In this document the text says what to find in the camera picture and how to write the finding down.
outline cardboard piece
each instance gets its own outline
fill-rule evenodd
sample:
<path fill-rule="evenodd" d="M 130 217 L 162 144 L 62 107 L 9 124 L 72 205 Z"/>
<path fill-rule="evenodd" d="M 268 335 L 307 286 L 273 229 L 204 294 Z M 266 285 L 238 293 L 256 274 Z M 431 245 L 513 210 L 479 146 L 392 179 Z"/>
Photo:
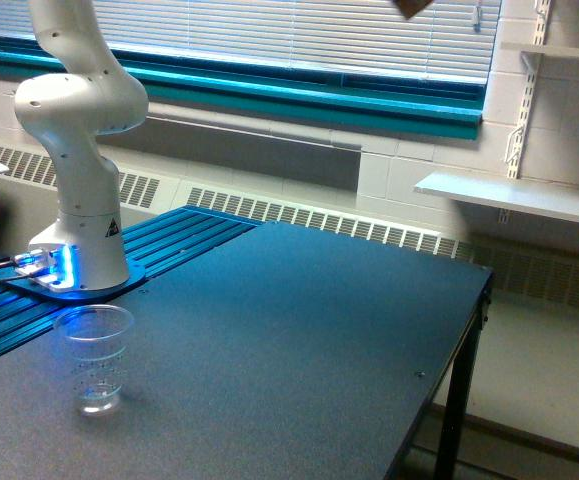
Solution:
<path fill-rule="evenodd" d="M 394 0 L 396 7 L 407 20 L 424 10 L 431 2 L 433 0 Z"/>

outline radiator grille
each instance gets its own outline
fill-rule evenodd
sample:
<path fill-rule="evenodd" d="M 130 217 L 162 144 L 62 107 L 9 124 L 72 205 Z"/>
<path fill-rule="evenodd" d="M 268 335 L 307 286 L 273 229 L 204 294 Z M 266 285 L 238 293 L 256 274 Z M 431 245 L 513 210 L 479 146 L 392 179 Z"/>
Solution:
<path fill-rule="evenodd" d="M 0 147 L 0 163 L 9 168 L 4 173 L 6 177 L 47 187 L 56 186 L 56 172 L 47 156 Z M 160 180 L 124 172 L 120 172 L 119 180 L 120 203 L 147 209 L 151 207 Z"/>
<path fill-rule="evenodd" d="M 579 265 L 560 257 L 532 256 L 511 249 L 490 248 L 432 235 L 415 227 L 372 222 L 353 215 L 304 205 L 270 203 L 203 188 L 192 188 L 188 204 L 235 213 L 260 221 L 282 221 L 410 248 L 494 269 L 494 287 L 579 308 Z"/>

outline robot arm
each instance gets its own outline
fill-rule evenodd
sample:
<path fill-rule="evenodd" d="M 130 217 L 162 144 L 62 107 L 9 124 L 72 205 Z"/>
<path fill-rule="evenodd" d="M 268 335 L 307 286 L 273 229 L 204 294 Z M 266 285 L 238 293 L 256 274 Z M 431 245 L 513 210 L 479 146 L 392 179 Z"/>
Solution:
<path fill-rule="evenodd" d="M 147 95 L 107 47 L 92 0 L 29 0 L 29 6 L 38 43 L 68 72 L 27 80 L 16 92 L 16 115 L 49 152 L 58 185 L 58 219 L 29 247 L 62 252 L 56 257 L 62 263 L 35 281 L 65 292 L 110 288 L 129 273 L 120 234 L 118 169 L 100 156 L 95 137 L 141 124 Z"/>

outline gray table top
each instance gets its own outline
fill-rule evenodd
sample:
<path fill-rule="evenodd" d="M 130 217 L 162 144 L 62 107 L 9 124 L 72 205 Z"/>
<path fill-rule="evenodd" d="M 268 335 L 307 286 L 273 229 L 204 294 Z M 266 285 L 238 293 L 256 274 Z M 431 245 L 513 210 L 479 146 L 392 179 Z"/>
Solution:
<path fill-rule="evenodd" d="M 55 332 L 0 357 L 0 480 L 383 478 L 489 277 L 255 228 L 112 302 L 136 317 L 112 416 L 73 410 Z"/>

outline clear plastic cup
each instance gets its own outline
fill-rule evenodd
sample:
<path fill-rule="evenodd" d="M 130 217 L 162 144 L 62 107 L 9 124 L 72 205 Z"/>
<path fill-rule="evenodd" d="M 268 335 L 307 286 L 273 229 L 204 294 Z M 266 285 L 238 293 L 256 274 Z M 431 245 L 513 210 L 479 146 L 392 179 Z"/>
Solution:
<path fill-rule="evenodd" d="M 72 388 L 81 414 L 99 416 L 118 408 L 133 322 L 130 312 L 113 305 L 76 307 L 56 320 L 54 327 L 72 361 Z"/>

